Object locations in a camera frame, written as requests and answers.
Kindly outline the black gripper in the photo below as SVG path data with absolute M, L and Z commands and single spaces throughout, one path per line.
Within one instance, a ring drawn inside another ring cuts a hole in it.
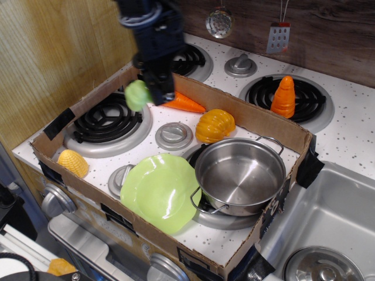
M 172 75 L 174 57 L 185 47 L 180 14 L 162 14 L 153 22 L 142 22 L 134 29 L 138 53 L 133 58 L 155 105 L 175 99 Z

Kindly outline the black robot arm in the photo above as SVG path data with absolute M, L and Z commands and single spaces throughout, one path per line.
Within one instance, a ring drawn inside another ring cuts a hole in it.
M 119 22 L 131 29 L 138 53 L 133 64 L 142 71 L 155 105 L 172 101 L 174 58 L 185 48 L 183 16 L 176 1 L 117 1 Z

